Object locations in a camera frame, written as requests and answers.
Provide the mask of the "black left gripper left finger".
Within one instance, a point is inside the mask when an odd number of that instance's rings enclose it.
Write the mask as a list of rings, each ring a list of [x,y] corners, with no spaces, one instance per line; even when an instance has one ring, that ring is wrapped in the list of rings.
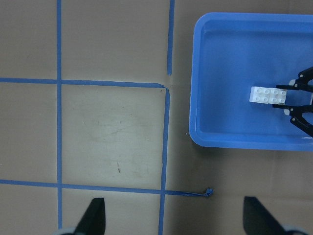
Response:
[[[106,214],[104,198],[93,198],[76,226],[74,235],[104,235]]]

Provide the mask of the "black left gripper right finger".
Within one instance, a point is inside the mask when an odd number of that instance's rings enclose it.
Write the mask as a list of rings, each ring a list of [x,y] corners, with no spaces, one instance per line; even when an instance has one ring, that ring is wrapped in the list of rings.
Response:
[[[286,234],[282,225],[252,196],[244,197],[244,231],[247,235]]]

